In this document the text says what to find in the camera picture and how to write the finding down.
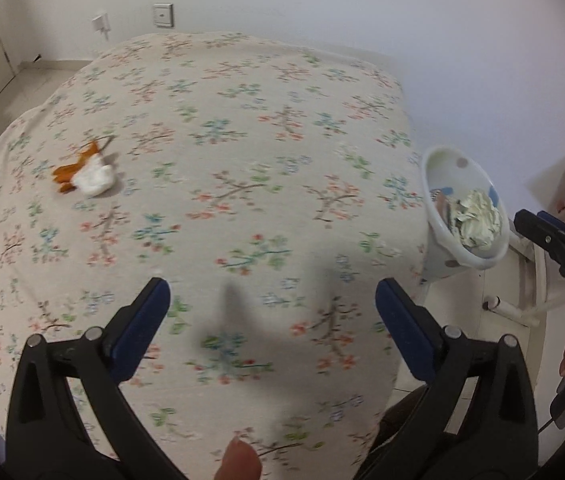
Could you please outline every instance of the light switch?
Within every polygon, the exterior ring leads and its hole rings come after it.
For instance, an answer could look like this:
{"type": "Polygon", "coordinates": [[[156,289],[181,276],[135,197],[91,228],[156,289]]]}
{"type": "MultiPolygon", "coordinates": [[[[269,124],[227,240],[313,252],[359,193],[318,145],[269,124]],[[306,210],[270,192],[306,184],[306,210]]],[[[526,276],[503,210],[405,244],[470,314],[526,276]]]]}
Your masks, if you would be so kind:
{"type": "Polygon", "coordinates": [[[154,4],[154,25],[156,27],[174,26],[174,4],[154,4]]]}

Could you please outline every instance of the floral bedspread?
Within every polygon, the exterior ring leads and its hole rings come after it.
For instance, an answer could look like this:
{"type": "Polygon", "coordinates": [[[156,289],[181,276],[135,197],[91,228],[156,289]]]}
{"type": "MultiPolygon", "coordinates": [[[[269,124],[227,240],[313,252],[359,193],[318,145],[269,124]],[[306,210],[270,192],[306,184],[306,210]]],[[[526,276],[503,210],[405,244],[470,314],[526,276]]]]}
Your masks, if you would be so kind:
{"type": "MultiPolygon", "coordinates": [[[[415,293],[427,225],[401,89],[243,34],[152,34],[0,137],[0,431],[28,335],[104,326],[151,276],[173,303],[121,388],[192,480],[232,435],[270,479],[349,479],[395,380],[378,280],[415,293]],[[59,194],[96,139],[117,185],[59,194]]],[[[77,406],[111,453],[79,383],[77,406]]]]}

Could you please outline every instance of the floor tile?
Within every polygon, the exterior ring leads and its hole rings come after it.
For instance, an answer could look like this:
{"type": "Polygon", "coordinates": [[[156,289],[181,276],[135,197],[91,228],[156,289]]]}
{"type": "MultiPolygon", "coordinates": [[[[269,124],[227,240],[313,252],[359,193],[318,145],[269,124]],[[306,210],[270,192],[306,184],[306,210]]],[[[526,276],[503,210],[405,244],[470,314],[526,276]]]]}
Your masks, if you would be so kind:
{"type": "MultiPolygon", "coordinates": [[[[470,269],[434,282],[429,287],[424,307],[440,326],[458,326],[469,337],[476,337],[482,313],[484,274],[470,269]]],[[[423,383],[411,375],[404,360],[398,367],[395,387],[413,391],[423,383]]]]}
{"type": "Polygon", "coordinates": [[[25,111],[43,104],[73,74],[71,70],[22,70],[0,92],[0,135],[25,111]]]}
{"type": "Polygon", "coordinates": [[[393,389],[391,395],[389,396],[389,401],[387,402],[387,409],[391,408],[391,406],[399,403],[403,400],[406,396],[409,395],[409,392],[403,392],[402,390],[393,389]]]}
{"type": "Polygon", "coordinates": [[[502,301],[520,305],[520,286],[525,282],[522,261],[522,256],[509,249],[499,264],[485,270],[485,296],[499,296],[502,301]]]}
{"type": "Polygon", "coordinates": [[[478,382],[477,377],[470,377],[465,381],[465,386],[462,388],[462,393],[460,393],[461,399],[471,399],[473,397],[473,392],[475,391],[475,385],[478,382]]]}
{"type": "Polygon", "coordinates": [[[457,400],[456,409],[453,411],[453,415],[451,415],[447,424],[446,431],[448,433],[457,433],[457,430],[460,429],[462,421],[465,420],[465,415],[467,415],[469,404],[471,404],[469,399],[461,398],[457,400]]]}
{"type": "Polygon", "coordinates": [[[542,354],[545,349],[545,336],[547,334],[547,315],[543,314],[538,316],[538,318],[540,325],[529,329],[529,344],[525,353],[527,370],[529,370],[529,378],[534,390],[536,389],[537,377],[540,373],[542,354]]]}
{"type": "Polygon", "coordinates": [[[16,76],[16,82],[27,96],[35,94],[46,82],[54,76],[55,70],[44,70],[40,68],[27,68],[16,76]]]}
{"type": "Polygon", "coordinates": [[[494,312],[483,310],[478,329],[478,338],[485,341],[498,341],[505,334],[513,334],[518,338],[522,354],[527,354],[529,327],[522,326],[494,312]]]}
{"type": "Polygon", "coordinates": [[[0,92],[0,135],[14,120],[30,108],[29,99],[13,80],[0,92]]]}
{"type": "Polygon", "coordinates": [[[427,301],[427,296],[429,295],[429,289],[431,288],[431,284],[424,283],[423,285],[418,286],[418,290],[416,290],[415,294],[411,297],[413,302],[416,305],[424,305],[424,302],[427,301]]]}

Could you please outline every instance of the orange plush toy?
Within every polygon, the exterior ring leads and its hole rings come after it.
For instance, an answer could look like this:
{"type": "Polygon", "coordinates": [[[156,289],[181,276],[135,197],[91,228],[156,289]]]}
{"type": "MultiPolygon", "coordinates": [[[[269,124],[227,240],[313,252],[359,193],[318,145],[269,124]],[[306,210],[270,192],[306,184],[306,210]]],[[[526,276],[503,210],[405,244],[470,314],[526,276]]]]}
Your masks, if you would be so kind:
{"type": "Polygon", "coordinates": [[[76,186],[71,183],[71,178],[79,170],[82,170],[83,166],[86,164],[86,161],[89,160],[89,157],[95,155],[96,153],[100,153],[98,143],[95,140],[92,140],[89,143],[88,148],[84,152],[80,152],[80,157],[78,158],[78,162],[76,164],[60,166],[59,168],[53,170],[54,182],[60,184],[59,192],[68,193],[69,191],[73,191],[76,188],[76,186]]]}

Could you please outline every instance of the floor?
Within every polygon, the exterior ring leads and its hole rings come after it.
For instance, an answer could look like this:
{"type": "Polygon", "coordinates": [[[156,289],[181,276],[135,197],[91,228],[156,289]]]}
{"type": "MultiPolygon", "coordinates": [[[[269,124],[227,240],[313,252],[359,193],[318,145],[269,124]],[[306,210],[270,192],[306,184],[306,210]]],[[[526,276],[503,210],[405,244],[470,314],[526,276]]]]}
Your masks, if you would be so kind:
{"type": "MultiPolygon", "coordinates": [[[[509,250],[504,260],[493,269],[483,272],[467,270],[432,283],[424,306],[441,326],[458,326],[472,338],[498,341],[506,333],[513,334],[520,343],[532,384],[535,385],[543,350],[544,325],[529,329],[482,309],[486,296],[499,296],[503,301],[514,305],[523,305],[533,300],[533,279],[529,264],[518,253],[509,250]]],[[[423,383],[409,373],[405,362],[401,362],[389,406],[402,400],[421,384],[423,383]]],[[[469,408],[474,388],[475,379],[468,380],[447,426],[448,431],[457,433],[469,408]]]]}
{"type": "Polygon", "coordinates": [[[43,104],[73,70],[27,68],[0,92],[0,134],[22,113],[43,104]]]}
{"type": "MultiPolygon", "coordinates": [[[[42,68],[29,68],[20,72],[0,93],[0,134],[24,111],[45,102],[74,73],[73,70],[42,68]]],[[[532,383],[535,384],[543,350],[544,327],[530,330],[482,309],[486,296],[497,295],[515,305],[530,301],[533,295],[530,292],[532,279],[523,259],[510,250],[505,259],[493,269],[483,272],[467,270],[431,284],[424,298],[424,306],[441,326],[456,325],[472,338],[497,341],[506,333],[516,336],[527,359],[532,383]]],[[[421,384],[409,373],[405,363],[401,363],[389,405],[403,399],[421,384]]],[[[475,381],[467,381],[447,427],[448,431],[458,430],[469,407],[474,387],[475,381]]]]}

